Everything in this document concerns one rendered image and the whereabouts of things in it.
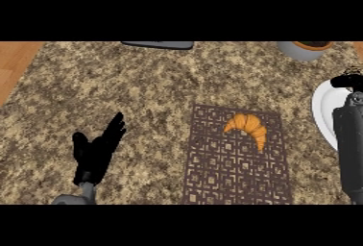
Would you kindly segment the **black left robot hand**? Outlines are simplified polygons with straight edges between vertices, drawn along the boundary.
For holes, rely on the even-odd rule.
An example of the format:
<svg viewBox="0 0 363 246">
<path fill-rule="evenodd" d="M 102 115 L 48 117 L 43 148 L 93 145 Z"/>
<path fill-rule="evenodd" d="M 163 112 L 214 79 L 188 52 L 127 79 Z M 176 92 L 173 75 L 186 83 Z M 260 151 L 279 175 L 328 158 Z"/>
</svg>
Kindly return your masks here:
<svg viewBox="0 0 363 246">
<path fill-rule="evenodd" d="M 126 132 L 124 115 L 118 112 L 102 135 L 93 141 L 89 141 L 82 132 L 73 135 L 77 161 L 74 185 L 101 183 Z"/>
</svg>

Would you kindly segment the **orange croissant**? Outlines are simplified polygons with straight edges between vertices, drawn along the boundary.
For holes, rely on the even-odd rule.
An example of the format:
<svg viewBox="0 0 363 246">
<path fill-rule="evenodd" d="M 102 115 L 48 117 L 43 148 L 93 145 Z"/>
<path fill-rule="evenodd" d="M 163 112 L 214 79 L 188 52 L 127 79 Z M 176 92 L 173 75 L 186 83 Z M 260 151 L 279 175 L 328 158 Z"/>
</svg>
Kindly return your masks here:
<svg viewBox="0 0 363 246">
<path fill-rule="evenodd" d="M 236 113 L 225 126 L 225 132 L 228 133 L 231 130 L 244 131 L 254 138 L 259 151 L 264 150 L 267 128 L 262 123 L 262 119 L 254 114 Z"/>
</svg>

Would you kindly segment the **white plate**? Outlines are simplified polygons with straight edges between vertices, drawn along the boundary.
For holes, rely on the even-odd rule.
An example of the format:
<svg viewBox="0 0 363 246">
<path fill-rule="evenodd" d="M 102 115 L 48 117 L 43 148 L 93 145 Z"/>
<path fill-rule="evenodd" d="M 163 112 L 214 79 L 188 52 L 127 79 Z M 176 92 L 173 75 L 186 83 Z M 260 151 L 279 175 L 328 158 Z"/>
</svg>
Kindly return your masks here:
<svg viewBox="0 0 363 246">
<path fill-rule="evenodd" d="M 338 149 L 338 141 L 334 131 L 334 109 L 346 104 L 346 97 L 350 91 L 340 87 L 334 88 L 331 81 L 325 81 L 316 88 L 312 95 L 312 115 L 313 120 L 328 143 Z"/>
</svg>

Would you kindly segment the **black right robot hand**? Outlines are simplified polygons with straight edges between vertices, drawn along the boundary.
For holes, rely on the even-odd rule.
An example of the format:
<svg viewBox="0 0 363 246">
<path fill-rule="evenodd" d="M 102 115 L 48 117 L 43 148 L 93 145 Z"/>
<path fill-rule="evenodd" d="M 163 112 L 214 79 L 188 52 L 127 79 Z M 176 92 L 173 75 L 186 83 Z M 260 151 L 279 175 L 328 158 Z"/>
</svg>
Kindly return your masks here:
<svg viewBox="0 0 363 246">
<path fill-rule="evenodd" d="M 363 75 L 349 74 L 331 80 L 332 87 L 352 87 L 354 92 L 363 92 Z"/>
</svg>

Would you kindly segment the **brown patterned placemat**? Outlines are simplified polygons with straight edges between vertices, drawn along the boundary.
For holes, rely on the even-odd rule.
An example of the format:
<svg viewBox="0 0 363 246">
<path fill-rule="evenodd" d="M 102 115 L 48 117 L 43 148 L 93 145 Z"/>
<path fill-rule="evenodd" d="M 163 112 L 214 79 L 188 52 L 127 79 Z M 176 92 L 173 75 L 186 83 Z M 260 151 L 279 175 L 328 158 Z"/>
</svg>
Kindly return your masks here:
<svg viewBox="0 0 363 246">
<path fill-rule="evenodd" d="M 191 205 L 293 203 L 281 114 L 257 111 L 267 142 L 257 146 L 242 131 L 226 131 L 244 109 L 195 104 L 185 167 L 183 200 Z"/>
</svg>

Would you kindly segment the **dark grey flat object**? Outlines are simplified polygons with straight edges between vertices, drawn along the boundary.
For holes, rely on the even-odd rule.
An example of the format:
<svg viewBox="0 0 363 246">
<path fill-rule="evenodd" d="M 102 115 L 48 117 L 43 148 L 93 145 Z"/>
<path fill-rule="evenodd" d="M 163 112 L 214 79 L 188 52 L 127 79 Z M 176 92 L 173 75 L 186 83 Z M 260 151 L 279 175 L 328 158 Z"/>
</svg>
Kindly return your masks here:
<svg viewBox="0 0 363 246">
<path fill-rule="evenodd" d="M 194 48 L 195 43 L 192 41 L 124 41 L 124 45 L 172 50 L 189 50 Z"/>
</svg>

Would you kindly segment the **grey plant pot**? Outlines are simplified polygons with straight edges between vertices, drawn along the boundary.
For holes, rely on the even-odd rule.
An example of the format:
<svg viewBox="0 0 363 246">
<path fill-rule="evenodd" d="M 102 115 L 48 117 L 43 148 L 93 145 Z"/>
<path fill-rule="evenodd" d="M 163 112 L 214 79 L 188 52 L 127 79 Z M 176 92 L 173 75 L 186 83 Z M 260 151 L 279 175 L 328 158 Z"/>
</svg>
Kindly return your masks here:
<svg viewBox="0 0 363 246">
<path fill-rule="evenodd" d="M 276 43 L 279 51 L 294 60 L 310 62 L 318 60 L 326 50 L 332 47 L 334 42 L 329 41 L 325 46 L 309 46 L 300 41 L 279 41 Z"/>
</svg>

